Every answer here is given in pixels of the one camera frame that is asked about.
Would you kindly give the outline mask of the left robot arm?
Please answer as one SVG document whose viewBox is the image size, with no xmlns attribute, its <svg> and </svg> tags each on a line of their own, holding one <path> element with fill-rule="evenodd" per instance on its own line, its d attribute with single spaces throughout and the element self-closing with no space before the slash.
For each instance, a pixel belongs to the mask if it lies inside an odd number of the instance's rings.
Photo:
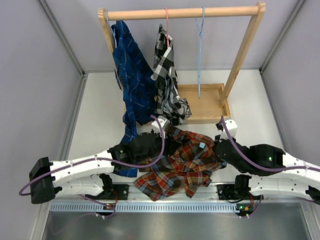
<svg viewBox="0 0 320 240">
<path fill-rule="evenodd" d="M 34 205 L 56 197 L 88 195 L 109 199 L 113 195 L 111 173 L 147 168 L 165 151 L 162 133 L 143 132 L 129 143 L 115 145 L 92 156 L 64 161 L 40 158 L 29 172 L 30 199 Z"/>
</svg>

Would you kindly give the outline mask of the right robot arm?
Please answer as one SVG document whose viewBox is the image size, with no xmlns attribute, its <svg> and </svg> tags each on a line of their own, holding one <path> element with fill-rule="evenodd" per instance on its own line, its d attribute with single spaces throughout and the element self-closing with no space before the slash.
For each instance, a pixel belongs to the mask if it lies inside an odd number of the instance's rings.
<svg viewBox="0 0 320 240">
<path fill-rule="evenodd" d="M 318 165 L 269 144 L 242 146 L 234 138 L 216 140 L 214 151 L 219 161 L 238 171 L 232 192 L 239 199 L 279 195 L 320 203 Z"/>
</svg>

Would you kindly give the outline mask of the red brown plaid shirt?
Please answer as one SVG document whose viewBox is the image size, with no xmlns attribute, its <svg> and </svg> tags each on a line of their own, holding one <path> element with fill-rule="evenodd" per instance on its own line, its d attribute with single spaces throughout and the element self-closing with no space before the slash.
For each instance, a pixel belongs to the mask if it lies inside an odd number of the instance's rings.
<svg viewBox="0 0 320 240">
<path fill-rule="evenodd" d="M 152 201 L 163 200 L 181 190 L 192 198 L 199 187 L 208 187 L 213 173 L 223 167 L 215 153 L 214 140 L 206 135 L 169 126 L 166 130 L 178 144 L 175 152 L 142 169 L 146 174 L 133 185 Z"/>
</svg>

